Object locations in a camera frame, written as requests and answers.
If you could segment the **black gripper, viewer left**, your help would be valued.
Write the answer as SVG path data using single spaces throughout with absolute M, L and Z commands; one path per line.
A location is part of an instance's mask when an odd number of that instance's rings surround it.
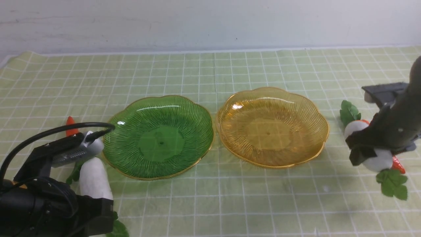
M 49 177 L 13 182 L 13 236 L 87 237 L 81 195 Z

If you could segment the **black gripper, viewer right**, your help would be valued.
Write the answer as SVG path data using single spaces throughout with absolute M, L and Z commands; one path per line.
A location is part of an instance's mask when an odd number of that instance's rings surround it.
M 377 157 L 374 148 L 386 149 L 393 155 L 414 151 L 420 138 L 420 89 L 406 89 L 393 105 L 385 105 L 375 114 L 370 125 L 346 138 L 353 166 Z

